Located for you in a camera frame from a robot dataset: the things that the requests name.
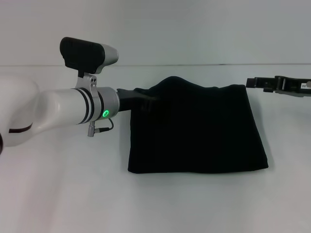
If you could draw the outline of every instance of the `folded fabric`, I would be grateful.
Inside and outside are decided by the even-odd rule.
[[[169,77],[148,90],[161,106],[131,112],[133,173],[226,173],[268,167],[244,85],[201,87]]]

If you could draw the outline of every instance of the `metal bracket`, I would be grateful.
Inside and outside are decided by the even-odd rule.
[[[99,117],[102,109],[101,100],[97,91],[97,77],[88,73],[84,73],[83,78],[78,77],[75,88],[85,88],[90,92],[94,102],[94,114],[90,120],[87,135],[93,137],[95,134],[95,120]]]

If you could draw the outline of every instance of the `white wall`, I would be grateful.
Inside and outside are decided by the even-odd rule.
[[[1,0],[1,65],[62,65],[64,36],[119,65],[311,63],[309,0]]]
[[[311,73],[311,65],[141,66],[309,63],[307,1],[79,3],[2,1],[0,73],[29,76],[41,90],[73,87],[76,71],[53,66],[63,64],[63,36],[107,43],[120,51],[119,65],[137,65],[105,68],[98,86],[149,88],[171,75],[226,86],[255,76]],[[114,118],[113,131],[94,138],[87,137],[87,125],[78,125],[5,148],[0,232],[309,233],[311,100],[255,89],[248,95],[268,169],[129,173],[130,115],[123,112]]]

